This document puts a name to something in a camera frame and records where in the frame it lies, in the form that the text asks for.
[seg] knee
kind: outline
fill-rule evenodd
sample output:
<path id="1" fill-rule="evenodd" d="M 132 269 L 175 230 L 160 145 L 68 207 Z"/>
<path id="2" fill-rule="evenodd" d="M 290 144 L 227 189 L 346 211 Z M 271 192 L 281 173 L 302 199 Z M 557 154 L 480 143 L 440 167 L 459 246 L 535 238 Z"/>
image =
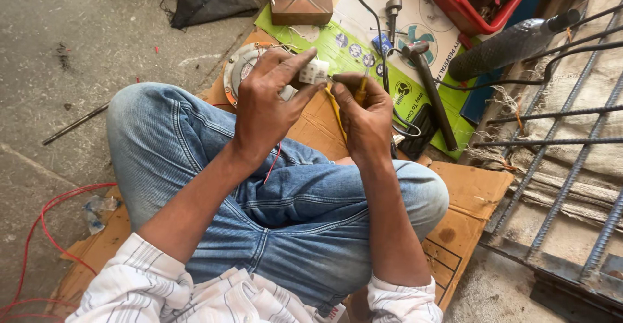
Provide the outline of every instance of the knee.
<path id="1" fill-rule="evenodd" d="M 182 89 L 156 82 L 141 82 L 121 89 L 108 106 L 106 125 L 109 133 L 122 133 L 144 126 L 154 113 L 166 112 L 170 107 L 167 98 L 177 90 Z"/>
<path id="2" fill-rule="evenodd" d="M 448 188 L 439 175 L 418 163 L 394 160 L 394 167 L 409 220 L 422 241 L 448 210 Z"/>

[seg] screwdriver handle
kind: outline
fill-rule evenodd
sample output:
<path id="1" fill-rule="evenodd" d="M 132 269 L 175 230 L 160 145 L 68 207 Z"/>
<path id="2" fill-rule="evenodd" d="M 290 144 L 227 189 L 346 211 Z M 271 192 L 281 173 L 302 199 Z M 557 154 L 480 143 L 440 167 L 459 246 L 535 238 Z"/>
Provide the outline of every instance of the screwdriver handle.
<path id="1" fill-rule="evenodd" d="M 368 76 L 364 76 L 361 79 L 361 86 L 357 89 L 357 92 L 354 93 L 354 101 L 359 104 L 360 107 L 363 107 L 363 100 L 366 98 L 368 93 L 366 92 L 366 85 L 368 84 Z"/>

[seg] metal disc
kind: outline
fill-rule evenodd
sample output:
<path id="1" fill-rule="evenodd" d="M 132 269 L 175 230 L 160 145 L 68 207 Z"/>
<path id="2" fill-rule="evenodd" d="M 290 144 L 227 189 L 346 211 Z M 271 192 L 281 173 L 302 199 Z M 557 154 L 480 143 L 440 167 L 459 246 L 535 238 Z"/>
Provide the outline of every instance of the metal disc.
<path id="1" fill-rule="evenodd" d="M 268 42 L 247 44 L 238 49 L 225 65 L 223 87 L 225 87 L 227 99 L 233 106 L 236 106 L 238 103 L 238 87 L 240 87 L 240 83 L 253 70 L 258 58 L 266 52 L 264 48 L 267 48 L 269 45 L 270 43 Z M 285 101 L 289 101 L 296 93 L 297 90 L 290 85 L 286 85 L 279 91 L 279 95 Z"/>

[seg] blue jeans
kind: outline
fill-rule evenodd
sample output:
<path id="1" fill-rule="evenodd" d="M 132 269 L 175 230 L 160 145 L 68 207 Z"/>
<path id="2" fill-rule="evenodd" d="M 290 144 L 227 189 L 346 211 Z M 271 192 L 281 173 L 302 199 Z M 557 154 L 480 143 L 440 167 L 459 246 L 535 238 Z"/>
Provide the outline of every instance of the blue jeans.
<path id="1" fill-rule="evenodd" d="M 134 84 L 113 98 L 108 141 L 133 231 L 221 151 L 235 121 L 234 114 L 167 84 Z M 200 283 L 245 268 L 325 316 L 371 277 L 361 176 L 356 166 L 335 165 L 286 138 L 264 184 L 276 153 L 223 201 L 186 269 Z M 448 208 L 446 185 L 422 165 L 393 162 L 422 241 Z"/>

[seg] plastic wrapper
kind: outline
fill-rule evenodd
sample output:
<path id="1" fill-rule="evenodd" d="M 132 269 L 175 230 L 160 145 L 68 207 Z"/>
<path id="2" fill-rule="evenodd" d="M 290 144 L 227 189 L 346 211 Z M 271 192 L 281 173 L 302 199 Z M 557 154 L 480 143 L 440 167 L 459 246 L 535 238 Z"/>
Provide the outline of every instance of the plastic wrapper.
<path id="1" fill-rule="evenodd" d="M 106 225 L 102 222 L 102 215 L 106 211 L 114 211 L 119 207 L 119 200 L 114 198 L 102 198 L 98 195 L 94 195 L 82 205 L 85 216 L 87 217 L 87 223 L 89 226 L 89 232 L 91 235 L 97 234 L 102 231 Z"/>

